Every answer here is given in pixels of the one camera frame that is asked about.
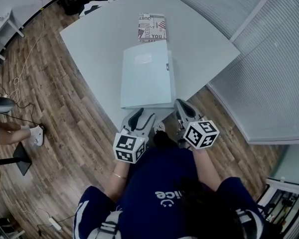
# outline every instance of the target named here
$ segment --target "black hair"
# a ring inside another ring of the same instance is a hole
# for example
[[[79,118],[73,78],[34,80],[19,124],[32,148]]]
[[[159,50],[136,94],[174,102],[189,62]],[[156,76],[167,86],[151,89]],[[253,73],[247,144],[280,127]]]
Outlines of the black hair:
[[[185,229],[198,239],[244,239],[244,230],[236,213],[198,180],[181,178],[179,190],[185,212]]]

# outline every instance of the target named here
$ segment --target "white box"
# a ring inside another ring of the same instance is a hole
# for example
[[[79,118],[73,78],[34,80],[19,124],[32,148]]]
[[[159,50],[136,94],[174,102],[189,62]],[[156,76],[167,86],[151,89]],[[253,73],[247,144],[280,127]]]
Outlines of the white box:
[[[171,102],[166,40],[126,49],[123,56],[121,108]]]

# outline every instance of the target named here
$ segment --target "dark blue shirt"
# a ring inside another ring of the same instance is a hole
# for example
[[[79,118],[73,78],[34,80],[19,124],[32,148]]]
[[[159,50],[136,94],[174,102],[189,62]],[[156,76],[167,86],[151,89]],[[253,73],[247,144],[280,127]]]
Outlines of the dark blue shirt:
[[[123,196],[117,204],[91,186],[83,194],[74,220],[74,238],[86,239],[99,228],[111,211],[122,210],[119,230],[123,239],[177,239],[190,236],[184,229],[182,177],[198,180],[193,154],[187,149],[147,151],[132,165]],[[222,182],[217,190],[233,209],[259,213],[256,203],[236,177]]]

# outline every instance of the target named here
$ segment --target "person's arm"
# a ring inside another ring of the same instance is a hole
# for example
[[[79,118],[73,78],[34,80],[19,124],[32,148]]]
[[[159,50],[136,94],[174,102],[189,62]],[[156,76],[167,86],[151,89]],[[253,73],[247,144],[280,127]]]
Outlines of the person's arm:
[[[191,149],[199,181],[206,184],[213,191],[217,191],[221,184],[221,179],[207,151],[205,149],[197,150],[194,147],[191,147]]]
[[[130,164],[118,161],[115,169],[105,187],[104,194],[116,203],[124,192],[126,179],[129,174]]]

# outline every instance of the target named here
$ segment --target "white desk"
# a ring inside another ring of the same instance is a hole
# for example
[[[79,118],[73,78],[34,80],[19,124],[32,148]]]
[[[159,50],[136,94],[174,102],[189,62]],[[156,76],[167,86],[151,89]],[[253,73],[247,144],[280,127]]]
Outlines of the white desk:
[[[6,9],[0,14],[0,30],[4,27],[6,23],[8,23],[21,37],[24,37],[24,34],[16,27],[16,25],[10,20],[12,10],[11,8]],[[5,46],[0,43],[2,49],[5,49]],[[0,55],[0,59],[5,60],[5,57]]]
[[[173,56],[176,97],[188,100],[239,51],[204,17],[180,0],[116,0],[61,31],[74,62],[117,129],[131,112],[120,108],[123,51],[138,41],[140,12],[165,15]],[[155,112],[156,122],[173,109]]]

